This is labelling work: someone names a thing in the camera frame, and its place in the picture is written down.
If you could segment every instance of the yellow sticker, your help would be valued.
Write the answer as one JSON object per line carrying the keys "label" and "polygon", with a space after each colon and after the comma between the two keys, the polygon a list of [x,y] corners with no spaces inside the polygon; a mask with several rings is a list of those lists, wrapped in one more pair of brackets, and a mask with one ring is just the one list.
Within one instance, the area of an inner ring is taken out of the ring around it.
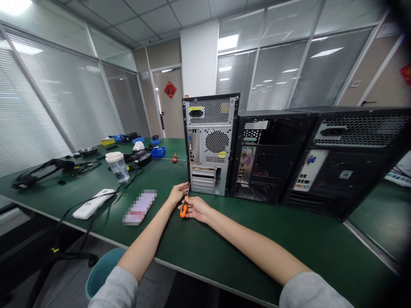
{"label": "yellow sticker", "polygon": [[222,105],[221,113],[228,113],[230,111],[230,105]]}

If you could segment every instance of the computer tower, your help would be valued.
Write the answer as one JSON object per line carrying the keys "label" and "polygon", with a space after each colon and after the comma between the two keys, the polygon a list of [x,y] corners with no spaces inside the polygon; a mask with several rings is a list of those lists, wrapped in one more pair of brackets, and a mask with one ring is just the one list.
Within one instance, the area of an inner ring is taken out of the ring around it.
{"label": "computer tower", "polygon": [[281,205],[345,220],[409,150],[411,108],[298,110],[316,123]]}
{"label": "computer tower", "polygon": [[239,93],[182,100],[192,191],[226,195],[239,101]]}
{"label": "computer tower", "polygon": [[239,113],[230,195],[277,203],[312,127],[306,112]]}

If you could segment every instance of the hand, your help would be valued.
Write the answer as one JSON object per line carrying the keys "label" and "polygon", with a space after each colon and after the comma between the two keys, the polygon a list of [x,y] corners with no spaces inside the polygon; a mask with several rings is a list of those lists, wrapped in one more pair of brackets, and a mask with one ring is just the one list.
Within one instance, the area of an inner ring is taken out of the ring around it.
{"label": "hand", "polygon": [[207,223],[208,213],[211,210],[211,207],[200,197],[189,197],[184,198],[187,201],[187,212],[186,218],[195,218],[200,222]]}
{"label": "hand", "polygon": [[173,204],[173,208],[177,205],[181,198],[187,194],[187,191],[188,182],[173,186],[173,189],[171,189],[170,192],[170,196],[168,197],[168,201]]}

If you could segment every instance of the white remote control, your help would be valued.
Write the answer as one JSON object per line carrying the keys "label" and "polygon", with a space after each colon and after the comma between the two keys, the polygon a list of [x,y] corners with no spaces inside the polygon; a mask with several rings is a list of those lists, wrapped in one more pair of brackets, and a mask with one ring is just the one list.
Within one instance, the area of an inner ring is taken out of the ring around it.
{"label": "white remote control", "polygon": [[78,219],[89,219],[90,216],[94,214],[94,212],[102,206],[102,204],[109,199],[113,194],[110,195],[105,195],[108,193],[113,193],[115,190],[111,189],[103,189],[100,191],[97,195],[94,197],[101,196],[99,198],[94,198],[93,200],[90,200],[83,204],[77,211],[73,213],[73,217],[78,218]]}

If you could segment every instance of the gray sleeve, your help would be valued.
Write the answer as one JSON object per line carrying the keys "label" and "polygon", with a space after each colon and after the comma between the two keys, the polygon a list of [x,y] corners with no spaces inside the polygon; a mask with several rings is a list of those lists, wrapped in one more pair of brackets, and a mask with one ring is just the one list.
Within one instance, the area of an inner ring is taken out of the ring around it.
{"label": "gray sleeve", "polygon": [[105,284],[91,299],[89,308],[135,307],[137,288],[137,280],[131,273],[121,267],[115,267]]}
{"label": "gray sleeve", "polygon": [[289,280],[280,295],[280,308],[353,308],[320,275],[304,272]]}

